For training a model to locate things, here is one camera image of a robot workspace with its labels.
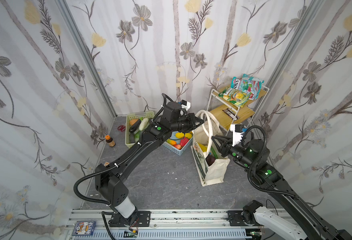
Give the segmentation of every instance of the green basket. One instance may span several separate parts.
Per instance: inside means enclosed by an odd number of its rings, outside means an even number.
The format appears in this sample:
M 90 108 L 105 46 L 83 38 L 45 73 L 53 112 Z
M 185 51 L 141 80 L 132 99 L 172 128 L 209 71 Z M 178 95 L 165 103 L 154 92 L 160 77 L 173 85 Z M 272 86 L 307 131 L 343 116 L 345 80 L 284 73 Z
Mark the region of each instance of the green basket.
M 154 118 L 154 112 L 153 111 L 148 111 L 148 112 L 140 112 L 140 113 L 131 113 L 127 115 L 127 119 L 125 122 L 125 145 L 128 148 L 131 148 L 135 143 L 129 143 L 129 129 L 131 126 L 129 125 L 129 121 L 132 119 L 137 119 L 137 118 Z

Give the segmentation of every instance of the black mounting plate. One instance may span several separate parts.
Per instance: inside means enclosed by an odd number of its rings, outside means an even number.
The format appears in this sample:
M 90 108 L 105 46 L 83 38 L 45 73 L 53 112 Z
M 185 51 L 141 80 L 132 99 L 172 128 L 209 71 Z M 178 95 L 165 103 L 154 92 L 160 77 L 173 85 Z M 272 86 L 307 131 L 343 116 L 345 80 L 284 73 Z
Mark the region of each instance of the black mounting plate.
M 114 214 L 111 216 L 111 220 L 108 221 L 110 227 L 126 227 L 123 223 L 120 222 L 120 214 Z M 149 227 L 151 220 L 150 211 L 138 211 L 137 212 L 138 221 L 132 227 Z
M 227 213 L 228 213 L 228 221 L 231 227 L 249 226 L 249 225 L 246 225 L 246 223 L 241 218 L 242 210 L 239 210 L 239 211 L 231 210 L 231 211 L 227 211 Z M 253 226 L 261 226 L 261 225 L 258 223 L 255 223 Z

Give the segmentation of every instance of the plastic basket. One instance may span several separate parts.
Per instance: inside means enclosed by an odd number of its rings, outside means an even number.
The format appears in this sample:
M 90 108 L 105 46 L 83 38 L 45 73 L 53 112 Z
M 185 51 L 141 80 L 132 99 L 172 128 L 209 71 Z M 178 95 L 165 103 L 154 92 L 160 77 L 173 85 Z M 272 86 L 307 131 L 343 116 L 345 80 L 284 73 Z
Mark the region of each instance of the plastic basket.
M 187 144 L 185 146 L 182 147 L 181 150 L 178 150 L 177 148 L 175 148 L 174 146 L 170 145 L 167 142 L 163 143 L 163 146 L 168 148 L 169 150 L 171 150 L 172 152 L 176 153 L 177 155 L 181 156 L 182 153 L 188 148 L 188 146 L 190 146 L 190 144 L 193 141 L 193 137 L 191 139 L 189 139 L 189 141 L 187 142 Z
M 127 119 L 125 122 L 125 145 L 128 148 L 132 147 L 135 144 L 135 143 L 130 143 L 130 141 L 129 141 L 129 129 L 131 128 L 131 126 L 129 125 L 129 121 L 132 119 L 137 119 L 137 118 L 141 118 L 141 117 L 149 118 L 149 119 L 154 118 L 154 112 L 148 111 L 148 112 L 140 112 L 140 113 L 131 113 L 131 114 L 127 115 Z

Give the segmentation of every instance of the blue basket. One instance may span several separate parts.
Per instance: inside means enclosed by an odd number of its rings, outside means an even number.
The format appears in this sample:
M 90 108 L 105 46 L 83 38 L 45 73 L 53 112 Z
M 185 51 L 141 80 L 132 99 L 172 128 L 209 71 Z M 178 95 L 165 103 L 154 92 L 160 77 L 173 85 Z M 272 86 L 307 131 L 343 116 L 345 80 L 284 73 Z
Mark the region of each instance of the blue basket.
M 188 148 L 188 146 L 190 146 L 192 144 L 193 141 L 193 137 L 191 139 L 189 139 L 189 141 L 187 142 L 187 144 L 185 146 L 182 147 L 181 150 L 178 150 L 177 148 L 175 148 L 174 146 L 170 145 L 167 142 L 163 143 L 163 146 L 168 148 L 169 150 L 171 150 L 172 152 L 176 153 L 177 155 L 181 156 L 182 153 Z

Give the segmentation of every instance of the candy bag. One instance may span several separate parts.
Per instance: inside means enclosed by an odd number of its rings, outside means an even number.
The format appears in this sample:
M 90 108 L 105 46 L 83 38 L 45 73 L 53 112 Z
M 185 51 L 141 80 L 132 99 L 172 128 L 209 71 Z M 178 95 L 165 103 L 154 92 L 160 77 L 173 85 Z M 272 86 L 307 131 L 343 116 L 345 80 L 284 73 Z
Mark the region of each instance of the candy bag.
M 244 106 L 246 101 L 249 99 L 250 93 L 245 94 L 241 92 L 240 90 L 233 89 L 230 87 L 226 87 L 222 93 L 218 95 L 219 97 L 222 97 L 223 99 L 235 104 L 236 106 L 239 106 L 240 108 Z
M 245 94 L 250 93 L 249 99 L 255 100 L 258 98 L 258 94 L 261 91 L 261 85 L 263 82 L 264 80 L 251 77 L 247 74 L 243 74 L 243 76 L 240 79 L 240 86 L 238 89 Z

